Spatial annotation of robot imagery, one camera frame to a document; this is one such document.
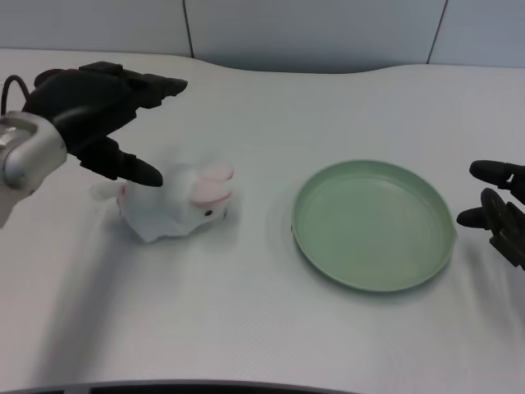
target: bunny ear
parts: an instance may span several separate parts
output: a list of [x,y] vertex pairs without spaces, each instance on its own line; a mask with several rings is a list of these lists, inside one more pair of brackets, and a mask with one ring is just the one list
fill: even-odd
[[231,196],[231,188],[223,182],[197,181],[191,190],[191,202],[197,205],[219,203]]
[[233,167],[230,163],[207,164],[199,169],[199,175],[209,181],[228,181],[233,178]]

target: plastic plate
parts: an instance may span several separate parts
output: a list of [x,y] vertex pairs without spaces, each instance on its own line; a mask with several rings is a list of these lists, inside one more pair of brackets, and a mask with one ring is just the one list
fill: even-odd
[[440,194],[403,168],[338,163],[312,176],[294,203],[292,230],[328,277],[366,291],[399,291],[450,260],[454,221]]

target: plush toy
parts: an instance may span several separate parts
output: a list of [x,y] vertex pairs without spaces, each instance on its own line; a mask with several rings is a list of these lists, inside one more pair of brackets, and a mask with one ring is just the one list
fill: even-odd
[[144,242],[186,236],[226,216],[233,173],[228,163],[175,164],[163,172],[161,187],[127,181],[105,198],[116,196],[121,216]]

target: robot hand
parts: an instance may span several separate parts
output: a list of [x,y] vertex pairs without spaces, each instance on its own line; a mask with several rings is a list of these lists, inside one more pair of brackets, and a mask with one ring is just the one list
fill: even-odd
[[[510,194],[525,204],[525,167],[510,163],[479,160],[470,166],[477,179],[510,190]],[[466,227],[491,230],[490,242],[514,267],[525,270],[525,214],[516,205],[507,203],[493,191],[482,192],[482,206],[468,209],[458,216]]]
[[[26,103],[22,112],[5,114],[7,89],[13,80],[21,84]],[[36,78],[31,93],[19,77],[6,80],[0,117],[0,228],[14,205],[38,189],[68,153],[82,167],[107,178],[161,186],[159,171],[121,152],[107,136],[135,119],[137,109],[158,107],[187,84],[108,62],[45,71]]]

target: white table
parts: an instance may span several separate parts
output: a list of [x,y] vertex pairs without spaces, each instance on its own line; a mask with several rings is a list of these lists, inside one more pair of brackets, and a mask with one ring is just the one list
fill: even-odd
[[210,231],[142,246],[112,201],[89,196],[103,178],[69,158],[0,232],[0,392],[200,378],[366,394],[525,392],[525,273],[488,233],[458,227],[450,266],[398,295],[325,279],[290,233],[300,184],[341,160],[409,168],[454,216],[479,205],[485,186],[468,174],[471,161],[525,163],[525,70],[315,76],[2,50],[0,80],[98,60],[189,81],[114,136],[146,160],[225,154],[235,165],[234,212]]

